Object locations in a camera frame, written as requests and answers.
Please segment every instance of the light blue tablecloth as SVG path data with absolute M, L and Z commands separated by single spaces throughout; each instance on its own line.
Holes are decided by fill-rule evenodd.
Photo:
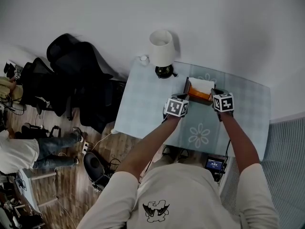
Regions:
M 270 89 L 249 80 L 212 69 L 175 62 L 178 77 L 159 79 L 154 66 L 142 66 L 136 58 L 127 81 L 114 129 L 143 138 L 163 120 L 167 99 L 182 93 L 188 76 L 214 81 L 218 88 L 234 94 L 234 117 L 252 140 L 260 159 L 264 157 L 271 114 Z M 228 135 L 211 106 L 190 102 L 166 144 L 225 155 Z M 234 156 L 230 147 L 229 156 Z

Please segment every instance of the orange box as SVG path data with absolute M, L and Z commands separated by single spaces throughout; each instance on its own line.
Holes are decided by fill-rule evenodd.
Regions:
M 213 103 L 211 94 L 201 93 L 194 88 L 187 77 L 183 93 L 189 95 L 189 100 L 200 104 L 211 105 Z

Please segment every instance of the table lamp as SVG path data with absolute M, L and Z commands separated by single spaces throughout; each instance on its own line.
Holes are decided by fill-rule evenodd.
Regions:
M 150 37 L 149 60 L 156 66 L 155 72 L 159 78 L 166 79 L 171 75 L 175 77 L 177 74 L 173 72 L 175 59 L 175 47 L 173 45 L 173 36 L 169 31 L 158 30 L 153 32 Z

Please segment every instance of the person standing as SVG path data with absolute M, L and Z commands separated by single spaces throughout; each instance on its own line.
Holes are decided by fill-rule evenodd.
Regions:
M 0 171 L 4 174 L 15 173 L 28 168 L 56 168 L 74 166 L 77 158 L 57 156 L 62 148 L 83 142 L 82 132 L 78 127 L 64 137 L 41 139 L 15 139 L 13 129 L 0 132 Z
M 173 148 L 139 178 L 180 118 L 169 116 L 138 142 L 118 166 L 78 229 L 277 229 L 278 215 L 257 151 L 236 120 L 219 113 L 240 172 L 237 211 L 221 204 L 211 172 L 201 164 L 174 163 Z

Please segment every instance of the black lamp base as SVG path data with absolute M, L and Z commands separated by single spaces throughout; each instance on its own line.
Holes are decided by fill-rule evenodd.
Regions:
M 173 75 L 174 77 L 177 76 L 177 74 L 175 74 L 173 72 L 173 65 L 172 64 L 169 65 L 169 66 L 166 66 L 166 67 L 156 66 L 155 72 L 156 72 L 156 75 L 161 79 L 169 78 L 171 75 Z

